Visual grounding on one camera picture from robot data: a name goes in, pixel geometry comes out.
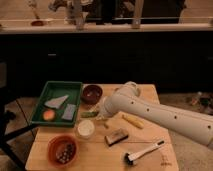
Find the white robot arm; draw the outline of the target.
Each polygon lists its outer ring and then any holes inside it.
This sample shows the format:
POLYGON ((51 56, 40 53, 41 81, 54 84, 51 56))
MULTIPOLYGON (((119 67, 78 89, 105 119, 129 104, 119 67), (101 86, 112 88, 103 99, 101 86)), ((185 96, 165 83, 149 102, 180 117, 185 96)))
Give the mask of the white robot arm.
POLYGON ((118 112, 142 117, 213 150, 213 117, 146 101, 140 98, 140 88, 135 82, 126 82, 104 97, 100 109, 105 117, 118 112))

